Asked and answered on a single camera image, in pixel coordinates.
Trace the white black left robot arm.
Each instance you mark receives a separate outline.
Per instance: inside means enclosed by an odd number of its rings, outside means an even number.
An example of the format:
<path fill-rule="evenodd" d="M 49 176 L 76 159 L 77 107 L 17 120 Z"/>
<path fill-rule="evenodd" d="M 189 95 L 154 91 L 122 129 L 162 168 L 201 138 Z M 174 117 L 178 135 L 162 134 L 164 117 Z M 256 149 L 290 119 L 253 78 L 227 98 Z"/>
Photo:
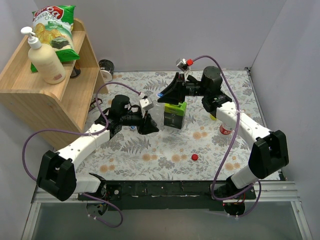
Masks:
<path fill-rule="evenodd" d="M 148 111 L 154 104 L 147 97 L 132 105 L 126 95 L 116 95 L 89 130 L 66 147 L 47 151 L 41 160 L 36 185 L 60 201 L 73 194 L 87 194 L 95 200 L 107 199 L 107 181 L 90 173 L 80 177 L 76 171 L 80 164 L 99 146 L 111 140 L 124 126 L 136 127 L 140 135 L 159 131 Z"/>

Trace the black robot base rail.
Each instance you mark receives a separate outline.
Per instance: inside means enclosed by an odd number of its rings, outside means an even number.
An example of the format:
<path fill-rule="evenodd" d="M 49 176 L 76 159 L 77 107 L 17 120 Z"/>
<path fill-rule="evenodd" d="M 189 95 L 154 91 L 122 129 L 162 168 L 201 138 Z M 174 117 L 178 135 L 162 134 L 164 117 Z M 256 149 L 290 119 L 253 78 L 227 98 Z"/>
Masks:
<path fill-rule="evenodd" d="M 207 209 L 223 211 L 211 196 L 211 180 L 107 181 L 105 200 L 120 210 Z"/>

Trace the clear plastic bottle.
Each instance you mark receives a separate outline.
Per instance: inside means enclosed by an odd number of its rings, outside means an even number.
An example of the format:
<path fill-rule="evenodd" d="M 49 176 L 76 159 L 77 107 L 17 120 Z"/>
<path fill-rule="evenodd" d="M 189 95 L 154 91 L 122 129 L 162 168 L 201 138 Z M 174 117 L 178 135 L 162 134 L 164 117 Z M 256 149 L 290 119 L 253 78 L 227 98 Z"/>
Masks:
<path fill-rule="evenodd" d="M 151 108 L 148 112 L 153 119 L 161 119 L 164 114 L 165 104 L 159 103 L 157 100 L 154 100 L 152 103 L 153 108 Z"/>

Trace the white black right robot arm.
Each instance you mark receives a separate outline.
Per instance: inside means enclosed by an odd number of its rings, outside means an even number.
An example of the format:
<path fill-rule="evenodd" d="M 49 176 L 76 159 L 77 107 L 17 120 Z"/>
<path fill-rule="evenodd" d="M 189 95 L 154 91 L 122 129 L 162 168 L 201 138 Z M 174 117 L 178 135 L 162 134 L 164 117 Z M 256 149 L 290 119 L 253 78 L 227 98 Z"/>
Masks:
<path fill-rule="evenodd" d="M 177 72 L 157 100 L 159 103 L 178 105 L 187 96 L 201 96 L 204 109 L 248 144 L 251 150 L 248 164 L 213 191 L 216 200 L 237 199 L 250 185 L 289 164 L 286 135 L 280 130 L 271 131 L 240 112 L 234 99 L 222 91 L 222 82 L 223 74 L 215 66 L 207 66 L 201 80 Z"/>

